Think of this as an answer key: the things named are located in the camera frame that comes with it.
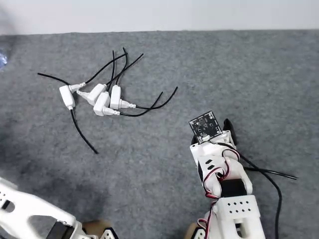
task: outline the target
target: black cable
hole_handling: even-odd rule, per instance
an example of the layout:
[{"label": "black cable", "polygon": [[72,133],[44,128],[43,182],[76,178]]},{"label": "black cable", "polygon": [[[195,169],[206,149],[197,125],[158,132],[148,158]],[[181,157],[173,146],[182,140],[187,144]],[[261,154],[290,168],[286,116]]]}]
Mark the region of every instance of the black cable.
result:
[{"label": "black cable", "polygon": [[[218,145],[226,146],[226,147],[229,147],[233,150],[236,150],[235,148],[233,148],[232,146],[230,146],[226,143],[211,142],[211,141],[209,141],[209,142],[212,144],[218,144]],[[283,195],[281,193],[281,190],[280,190],[279,186],[277,185],[277,183],[270,176],[268,176],[264,171],[260,170],[260,168],[258,166],[256,166],[253,162],[251,162],[249,159],[247,159],[240,152],[238,152],[238,153],[244,161],[246,161],[248,164],[250,164],[253,168],[255,168],[262,175],[264,175],[272,183],[272,185],[276,188],[276,190],[278,192],[279,200],[278,200],[277,212],[276,212],[276,218],[275,218],[275,239],[279,239],[279,215],[280,215],[281,205],[282,205],[282,201],[283,201]]]},{"label": "black cable", "polygon": [[153,105],[152,105],[149,109],[147,109],[146,111],[144,111],[144,112],[142,112],[142,113],[140,113],[140,114],[138,114],[138,115],[130,115],[130,114],[127,114],[127,113],[120,112],[120,115],[122,115],[122,116],[128,116],[128,117],[138,117],[138,116],[142,116],[142,115],[146,114],[147,112],[149,112],[154,105],[156,105],[156,103],[159,101],[159,99],[160,99],[160,97],[162,96],[162,94],[163,94],[163,91],[160,93],[160,95],[158,96],[158,98],[156,99],[156,101],[153,103]]},{"label": "black cable", "polygon": [[113,80],[115,80],[115,79],[117,79],[118,77],[120,77],[126,70],[128,70],[128,69],[129,69],[131,66],[133,66],[138,60],[140,60],[142,56],[144,56],[144,53],[141,54],[141,55],[140,55],[135,61],[133,61],[130,65],[128,65],[127,68],[125,68],[125,69],[122,70],[119,74],[117,74],[117,76],[114,77]]},{"label": "black cable", "polygon": [[50,76],[50,75],[43,74],[43,73],[38,73],[38,75],[40,75],[40,76],[45,76],[45,77],[48,77],[48,78],[51,78],[51,79],[57,80],[57,81],[59,81],[59,82],[62,82],[62,83],[64,83],[64,84],[66,84],[66,85],[70,86],[70,83],[68,83],[67,81],[62,80],[62,79],[60,79],[60,78],[57,78],[57,77],[55,77],[55,76]]},{"label": "black cable", "polygon": [[126,55],[126,54],[120,55],[120,56],[116,57],[114,60],[109,61],[106,65],[104,65],[97,73],[95,73],[94,76],[92,76],[92,77],[91,77],[89,80],[87,80],[85,83],[86,83],[86,84],[90,83],[90,82],[91,82],[98,74],[100,74],[101,71],[103,71],[108,65],[112,64],[114,61],[116,61],[116,60],[122,58],[122,57],[125,56],[125,55]]},{"label": "black cable", "polygon": [[[103,66],[94,76],[92,76],[89,80],[87,80],[85,83],[88,84],[89,82],[91,82],[98,74],[100,74],[108,65],[110,65],[112,62],[115,62],[116,60],[122,58],[123,56],[127,55],[127,53],[121,55],[121,56],[118,56],[117,58],[113,59],[112,61],[108,62],[105,66]],[[54,80],[57,80],[59,82],[62,82],[68,86],[70,86],[71,84],[68,83],[67,81],[65,80],[62,80],[60,78],[57,78],[55,76],[50,76],[50,75],[47,75],[47,74],[43,74],[43,73],[38,73],[38,75],[40,76],[45,76],[45,77],[48,77],[48,78],[51,78],[51,79],[54,79]]]},{"label": "black cable", "polygon": [[259,168],[257,170],[256,168],[251,168],[251,167],[244,167],[244,169],[249,170],[249,171],[257,171],[257,172],[263,171],[265,173],[271,173],[271,174],[274,174],[274,175],[282,176],[282,177],[293,179],[293,180],[297,180],[298,179],[298,177],[296,177],[294,175],[290,175],[290,174],[287,174],[287,173],[282,173],[282,172],[275,171],[275,170],[270,170],[270,169]]},{"label": "black cable", "polygon": [[[112,51],[112,54],[113,54],[113,69],[112,69],[112,76],[111,76],[111,82],[114,80],[114,72],[115,72],[115,53],[114,51]],[[110,91],[110,88],[111,88],[111,84],[108,85],[106,91],[109,92]]]},{"label": "black cable", "polygon": [[82,139],[86,142],[86,144],[94,151],[94,153],[99,154],[99,152],[93,147],[93,145],[86,139],[86,137],[83,135],[82,131],[80,130],[78,123],[76,122],[75,116],[74,116],[74,112],[73,110],[70,110],[71,115],[72,115],[72,120],[74,123],[74,126],[76,127],[76,129],[78,130],[80,136],[82,137]]},{"label": "black cable", "polygon": [[136,106],[136,108],[138,109],[143,109],[143,110],[155,110],[155,109],[159,109],[162,108],[163,106],[165,106],[175,95],[176,91],[178,89],[178,86],[176,86],[175,90],[173,91],[173,93],[171,94],[171,96],[161,105],[156,106],[156,107],[151,107],[151,108],[147,108],[147,107],[142,107],[142,106]]},{"label": "black cable", "polygon": [[[122,72],[124,72],[124,70],[126,69],[126,66],[128,65],[128,62],[129,62],[129,55],[128,55],[128,53],[127,53],[127,51],[126,51],[126,49],[125,49],[124,47],[123,47],[123,51],[124,51],[124,53],[126,53],[126,56],[125,56],[125,65],[124,65],[122,71],[120,72],[120,74],[122,74]],[[116,79],[116,83],[115,83],[116,85],[119,84],[120,76]]]}]

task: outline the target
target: white wall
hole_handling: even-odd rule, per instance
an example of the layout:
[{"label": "white wall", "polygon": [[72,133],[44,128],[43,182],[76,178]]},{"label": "white wall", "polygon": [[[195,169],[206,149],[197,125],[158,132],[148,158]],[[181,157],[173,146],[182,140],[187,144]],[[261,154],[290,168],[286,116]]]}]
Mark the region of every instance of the white wall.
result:
[{"label": "white wall", "polygon": [[0,34],[319,28],[319,0],[0,0],[0,14]]}]

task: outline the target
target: cable connector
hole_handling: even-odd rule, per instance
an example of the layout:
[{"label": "cable connector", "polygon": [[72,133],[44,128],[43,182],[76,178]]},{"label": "cable connector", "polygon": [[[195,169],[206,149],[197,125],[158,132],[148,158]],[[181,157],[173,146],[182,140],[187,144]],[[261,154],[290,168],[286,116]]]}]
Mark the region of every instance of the cable connector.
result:
[{"label": "cable connector", "polygon": [[108,107],[103,107],[102,113],[104,116],[119,116],[120,112],[115,111],[114,109],[108,108]]},{"label": "cable connector", "polygon": [[98,116],[103,116],[103,107],[108,107],[110,105],[110,95],[108,92],[102,92],[94,107],[93,107],[93,110],[94,110],[94,113]]},{"label": "cable connector", "polygon": [[83,97],[84,99],[86,99],[86,101],[94,106],[96,103],[97,98],[99,97],[99,95],[104,92],[106,89],[106,85],[105,84],[97,84],[93,90],[91,90],[91,92],[82,92],[77,90],[76,93],[78,95],[80,95],[81,97]]},{"label": "cable connector", "polygon": [[71,93],[69,86],[68,85],[61,86],[59,88],[59,90],[60,90],[60,94],[62,96],[62,99],[63,99],[65,106],[69,110],[72,110],[75,107],[75,102],[74,102],[74,98],[73,98],[73,95]]},{"label": "cable connector", "polygon": [[125,109],[125,108],[136,108],[136,105],[120,99],[119,109]]},{"label": "cable connector", "polygon": [[122,108],[135,108],[136,105],[121,99],[121,87],[114,85],[112,87],[110,108],[118,110]]},{"label": "cable connector", "polygon": [[81,84],[76,84],[76,85],[70,85],[69,89],[71,91],[71,93],[74,93],[78,90],[80,90],[82,87],[84,87],[86,85],[85,82],[81,83]]}]

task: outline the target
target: gray carpet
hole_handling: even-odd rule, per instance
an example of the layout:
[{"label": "gray carpet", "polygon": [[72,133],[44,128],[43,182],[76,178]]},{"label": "gray carpet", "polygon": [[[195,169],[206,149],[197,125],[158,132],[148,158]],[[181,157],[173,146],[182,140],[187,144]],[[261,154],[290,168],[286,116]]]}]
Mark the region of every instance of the gray carpet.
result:
[{"label": "gray carpet", "polygon": [[[14,43],[0,72],[0,176],[74,214],[105,219],[121,239],[181,239],[209,209],[189,145],[188,121],[213,110],[230,118],[239,150],[283,191],[282,239],[318,238],[319,31],[135,32],[0,38]],[[163,109],[140,118],[98,117],[77,98],[78,135],[58,88],[90,78],[125,46],[133,61],[121,79],[124,99],[149,106],[179,90]],[[119,61],[118,71],[124,61]],[[111,67],[93,84],[110,78]],[[278,196],[249,176],[266,238],[274,238]]]}]

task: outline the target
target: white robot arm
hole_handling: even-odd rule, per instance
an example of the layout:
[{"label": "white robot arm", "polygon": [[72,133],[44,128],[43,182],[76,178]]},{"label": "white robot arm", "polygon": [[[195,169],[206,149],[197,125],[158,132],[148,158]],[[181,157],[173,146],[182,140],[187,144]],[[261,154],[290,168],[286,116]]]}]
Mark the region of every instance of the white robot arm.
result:
[{"label": "white robot arm", "polygon": [[[191,127],[196,124],[192,129],[195,136],[198,133],[199,140],[202,139],[201,143],[193,143],[190,150],[206,197],[212,199],[209,212],[198,220],[200,227],[191,238],[265,239],[256,198],[252,195],[252,183],[238,162],[239,154],[231,149],[236,149],[231,132],[220,129],[212,112],[190,124]],[[216,126],[218,136],[211,137],[204,132],[209,125],[211,128]]]},{"label": "white robot arm", "polygon": [[[18,191],[16,185],[0,178],[0,226],[17,239],[43,239],[29,222],[32,216],[56,219],[47,239],[99,239],[86,235],[73,215],[37,196]],[[112,228],[105,228],[101,238],[118,239]]]}]

